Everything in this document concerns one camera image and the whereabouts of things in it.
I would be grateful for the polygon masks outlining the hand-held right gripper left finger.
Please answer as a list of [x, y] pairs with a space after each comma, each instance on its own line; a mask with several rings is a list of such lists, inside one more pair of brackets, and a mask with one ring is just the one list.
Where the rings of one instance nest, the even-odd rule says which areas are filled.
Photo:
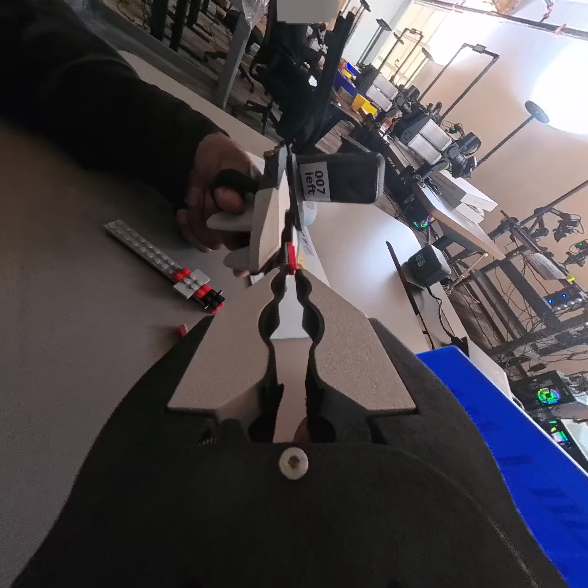
[[168, 402], [168, 409], [235, 420], [253, 442], [272, 442], [283, 385], [275, 347], [285, 271], [271, 270], [216, 314]]

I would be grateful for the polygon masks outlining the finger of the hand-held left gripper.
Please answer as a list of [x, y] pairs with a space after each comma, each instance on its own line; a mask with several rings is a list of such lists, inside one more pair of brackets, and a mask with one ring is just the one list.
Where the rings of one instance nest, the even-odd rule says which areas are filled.
[[255, 195], [249, 244], [250, 272], [260, 272], [278, 253], [289, 209], [288, 186], [264, 188]]

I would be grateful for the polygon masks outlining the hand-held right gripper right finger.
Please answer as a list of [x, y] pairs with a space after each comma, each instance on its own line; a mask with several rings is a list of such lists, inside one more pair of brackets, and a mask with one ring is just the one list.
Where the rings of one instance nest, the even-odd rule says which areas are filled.
[[306, 422], [313, 442], [379, 442], [378, 419], [416, 405], [368, 317], [310, 271], [295, 274], [310, 337]]

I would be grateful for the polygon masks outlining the grey red brick assembly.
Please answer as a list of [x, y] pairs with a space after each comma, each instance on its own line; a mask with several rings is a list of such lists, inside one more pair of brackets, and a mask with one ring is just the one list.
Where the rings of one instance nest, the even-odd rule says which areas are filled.
[[173, 283], [173, 290], [186, 300], [194, 300], [211, 315], [223, 307], [222, 290], [210, 286], [210, 277], [199, 269], [189, 269], [174, 261], [164, 251], [141, 236], [121, 219], [104, 225], [106, 232], [132, 251], [151, 268]]

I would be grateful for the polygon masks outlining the blue plastic bin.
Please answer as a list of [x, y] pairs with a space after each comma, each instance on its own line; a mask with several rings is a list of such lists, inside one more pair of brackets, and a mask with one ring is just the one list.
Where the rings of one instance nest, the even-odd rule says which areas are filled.
[[454, 346], [416, 355], [495, 458], [525, 524], [569, 587], [587, 587], [587, 473]]

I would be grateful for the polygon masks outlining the dark flat desk strip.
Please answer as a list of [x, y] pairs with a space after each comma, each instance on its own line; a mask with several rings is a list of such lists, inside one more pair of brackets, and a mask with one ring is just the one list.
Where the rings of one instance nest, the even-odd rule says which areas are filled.
[[399, 259], [398, 259], [397, 255], [396, 255], [396, 253], [395, 253], [395, 251], [393, 249], [392, 244], [388, 240], [386, 241], [386, 246], [387, 246], [388, 251], [390, 253], [390, 256], [391, 256], [391, 258], [393, 260], [393, 263], [394, 263], [394, 266], [396, 268], [396, 271], [397, 271], [399, 277], [401, 278], [401, 283], [402, 283], [403, 288], [405, 290], [406, 296], [408, 297], [408, 300], [410, 302], [410, 305], [411, 305], [411, 307], [413, 309], [413, 312], [419, 318], [419, 320], [421, 322], [422, 332], [429, 339], [430, 349], [431, 350], [434, 350], [434, 349], [436, 349], [435, 344], [434, 344], [433, 339], [432, 339], [432, 337], [431, 337], [431, 335], [430, 335], [430, 333], [428, 331], [428, 328], [425, 325], [425, 322], [424, 322], [422, 313], [421, 313], [421, 311], [420, 311], [420, 309], [419, 309], [419, 307], [418, 307], [418, 305], [416, 303], [416, 299], [414, 298], [414, 295], [413, 295], [412, 291], [409, 288], [409, 282], [408, 282], [408, 280], [406, 278], [405, 272], [404, 272], [404, 270], [401, 267], [401, 264], [400, 264]]

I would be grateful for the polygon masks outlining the grey desk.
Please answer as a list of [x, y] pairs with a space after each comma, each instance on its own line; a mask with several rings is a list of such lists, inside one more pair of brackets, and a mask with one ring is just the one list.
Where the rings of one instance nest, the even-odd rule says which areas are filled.
[[[121, 51], [146, 82], [229, 131], [254, 159], [273, 146], [244, 123]], [[86, 455], [119, 402], [204, 318], [104, 230], [121, 219], [174, 260], [201, 269], [227, 302], [248, 280], [180, 238], [168, 203], [142, 185], [80, 168], [1, 121], [1, 587], [9, 587], [61, 511]], [[310, 227], [317, 275], [415, 352], [429, 350], [406, 298], [401, 262], [421, 248], [375, 206], [321, 205]]]

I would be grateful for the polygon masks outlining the person's left hand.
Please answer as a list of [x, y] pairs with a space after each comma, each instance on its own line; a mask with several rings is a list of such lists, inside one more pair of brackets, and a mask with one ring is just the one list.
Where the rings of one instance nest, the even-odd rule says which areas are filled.
[[208, 219], [217, 213], [239, 215], [245, 210], [245, 201], [231, 188], [210, 190], [212, 182], [225, 169], [238, 171], [257, 182], [262, 177], [246, 152], [231, 138], [222, 133], [206, 136], [195, 153], [185, 204], [176, 214], [182, 237], [202, 253], [218, 251], [222, 247], [235, 251], [249, 244], [248, 233], [216, 231], [207, 227]]

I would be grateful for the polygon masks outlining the pale blue instruction booklet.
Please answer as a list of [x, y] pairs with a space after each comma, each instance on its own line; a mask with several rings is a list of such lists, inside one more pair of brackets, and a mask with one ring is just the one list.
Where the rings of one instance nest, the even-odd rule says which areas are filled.
[[[330, 286], [307, 226], [303, 231], [298, 232], [297, 261], [301, 269], [310, 271], [324, 284]], [[307, 338], [307, 333], [302, 327], [303, 307], [297, 298], [294, 276], [289, 275], [285, 278], [285, 294], [279, 302], [279, 319], [280, 324], [271, 335], [271, 340]]]

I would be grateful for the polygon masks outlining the white black robot unit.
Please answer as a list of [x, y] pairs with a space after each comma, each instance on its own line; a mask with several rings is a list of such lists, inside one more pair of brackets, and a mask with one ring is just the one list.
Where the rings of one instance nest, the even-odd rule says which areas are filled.
[[392, 135], [429, 165], [436, 164], [453, 143], [452, 137], [423, 111], [401, 117]]

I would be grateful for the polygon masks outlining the black charger box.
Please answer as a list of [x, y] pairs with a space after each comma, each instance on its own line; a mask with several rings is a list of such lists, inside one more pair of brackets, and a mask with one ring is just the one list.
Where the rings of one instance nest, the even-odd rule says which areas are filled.
[[415, 283], [427, 287], [449, 278], [452, 270], [437, 247], [426, 245], [408, 258], [407, 267]]

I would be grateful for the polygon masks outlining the white flat box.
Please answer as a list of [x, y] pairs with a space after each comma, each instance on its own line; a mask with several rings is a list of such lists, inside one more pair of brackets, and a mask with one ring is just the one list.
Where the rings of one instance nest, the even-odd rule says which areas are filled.
[[483, 212], [491, 212], [497, 207], [497, 203], [493, 199], [466, 179], [454, 178], [445, 170], [433, 172], [429, 179], [440, 190], [442, 196], [448, 202], [451, 202], [454, 207], [464, 203]]

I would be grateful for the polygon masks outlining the white side table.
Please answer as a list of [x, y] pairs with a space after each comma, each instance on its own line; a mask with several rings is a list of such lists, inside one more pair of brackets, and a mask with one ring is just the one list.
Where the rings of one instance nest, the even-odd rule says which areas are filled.
[[407, 167], [417, 168], [421, 159], [398, 139], [384, 139], [375, 129], [364, 129], [368, 146], [382, 153], [386, 162], [387, 186], [389, 194], [400, 210], [416, 204], [424, 216], [433, 216], [440, 226], [443, 236], [441, 248], [455, 243], [471, 252], [489, 254], [497, 261], [506, 258], [503, 250], [486, 232], [463, 214], [453, 209], [429, 185], [416, 180], [402, 180], [401, 174]]

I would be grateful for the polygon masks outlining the computer tower with lit fan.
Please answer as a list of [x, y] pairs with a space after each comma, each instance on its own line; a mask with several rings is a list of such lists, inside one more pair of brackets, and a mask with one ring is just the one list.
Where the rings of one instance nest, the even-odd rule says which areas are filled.
[[576, 400], [575, 385], [561, 371], [548, 371], [511, 382], [511, 393], [526, 411], [555, 407]]

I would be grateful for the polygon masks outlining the black floor lamp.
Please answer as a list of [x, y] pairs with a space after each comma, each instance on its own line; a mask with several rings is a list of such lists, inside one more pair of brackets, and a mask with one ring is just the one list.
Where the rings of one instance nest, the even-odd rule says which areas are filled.
[[515, 129], [513, 129], [506, 137], [504, 137], [499, 143], [497, 143], [492, 149], [490, 149], [481, 159], [477, 160], [477, 168], [482, 166], [496, 151], [501, 149], [506, 143], [513, 139], [522, 129], [524, 129], [532, 121], [538, 121], [541, 124], [547, 125], [550, 121], [545, 111], [538, 106], [532, 100], [525, 102], [525, 110], [527, 112], [527, 118], [520, 123]]

